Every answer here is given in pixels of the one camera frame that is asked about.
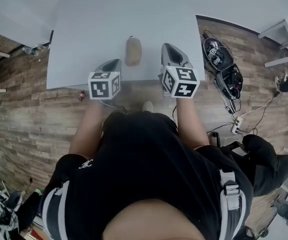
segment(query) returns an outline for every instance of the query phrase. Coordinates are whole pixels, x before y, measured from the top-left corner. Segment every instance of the bottle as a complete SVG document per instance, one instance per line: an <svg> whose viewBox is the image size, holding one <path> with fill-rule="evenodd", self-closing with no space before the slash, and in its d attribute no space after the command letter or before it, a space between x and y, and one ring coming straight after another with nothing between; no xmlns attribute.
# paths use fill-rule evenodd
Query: bottle
<svg viewBox="0 0 288 240"><path fill-rule="evenodd" d="M32 55L32 56L38 56L39 55L39 51L34 50L28 46L23 47L23 51L29 55Z"/></svg>

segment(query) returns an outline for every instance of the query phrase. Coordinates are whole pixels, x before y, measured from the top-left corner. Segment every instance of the harness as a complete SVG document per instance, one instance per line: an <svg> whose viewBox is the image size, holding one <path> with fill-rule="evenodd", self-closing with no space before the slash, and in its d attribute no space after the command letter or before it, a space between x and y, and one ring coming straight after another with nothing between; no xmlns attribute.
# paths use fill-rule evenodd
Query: harness
<svg viewBox="0 0 288 240"><path fill-rule="evenodd" d="M232 240L242 226L246 213L246 198L235 181L234 172L220 170L221 226L219 240ZM68 240L65 224L65 203L69 180L53 189L43 206L44 231L54 240Z"/></svg>

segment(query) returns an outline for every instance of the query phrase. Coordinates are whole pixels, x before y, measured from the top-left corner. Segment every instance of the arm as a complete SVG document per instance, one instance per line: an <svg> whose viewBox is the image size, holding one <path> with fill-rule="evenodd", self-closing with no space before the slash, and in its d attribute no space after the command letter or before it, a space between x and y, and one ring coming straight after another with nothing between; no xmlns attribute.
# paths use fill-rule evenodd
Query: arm
<svg viewBox="0 0 288 240"><path fill-rule="evenodd" d="M198 118L193 99L178 98L176 102L178 134L181 140L192 149L209 145L206 131Z"/></svg>
<svg viewBox="0 0 288 240"><path fill-rule="evenodd" d="M102 136L102 114L103 106L91 100L70 144L70 154L79 154L88 160L94 157Z"/></svg>

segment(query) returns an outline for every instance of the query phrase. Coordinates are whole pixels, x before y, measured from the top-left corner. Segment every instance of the power strip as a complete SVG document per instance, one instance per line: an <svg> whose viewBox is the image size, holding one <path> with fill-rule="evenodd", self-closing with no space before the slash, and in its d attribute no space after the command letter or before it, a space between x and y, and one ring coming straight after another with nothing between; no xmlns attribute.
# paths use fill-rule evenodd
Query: power strip
<svg viewBox="0 0 288 240"><path fill-rule="evenodd" d="M234 121L233 127L230 130L232 134L237 134L238 130L240 129L240 125L242 124L243 119L241 117L237 117Z"/></svg>

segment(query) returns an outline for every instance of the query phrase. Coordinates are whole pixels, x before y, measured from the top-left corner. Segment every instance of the small red object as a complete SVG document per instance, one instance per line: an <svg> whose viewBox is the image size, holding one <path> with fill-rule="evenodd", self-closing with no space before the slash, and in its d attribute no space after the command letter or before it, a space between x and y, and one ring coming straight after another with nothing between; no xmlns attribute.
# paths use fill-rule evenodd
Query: small red object
<svg viewBox="0 0 288 240"><path fill-rule="evenodd" d="M82 102L83 99L84 99L84 97L85 97L85 92L82 90L82 91L80 92L79 96L78 96L78 100L79 100L80 102Z"/></svg>

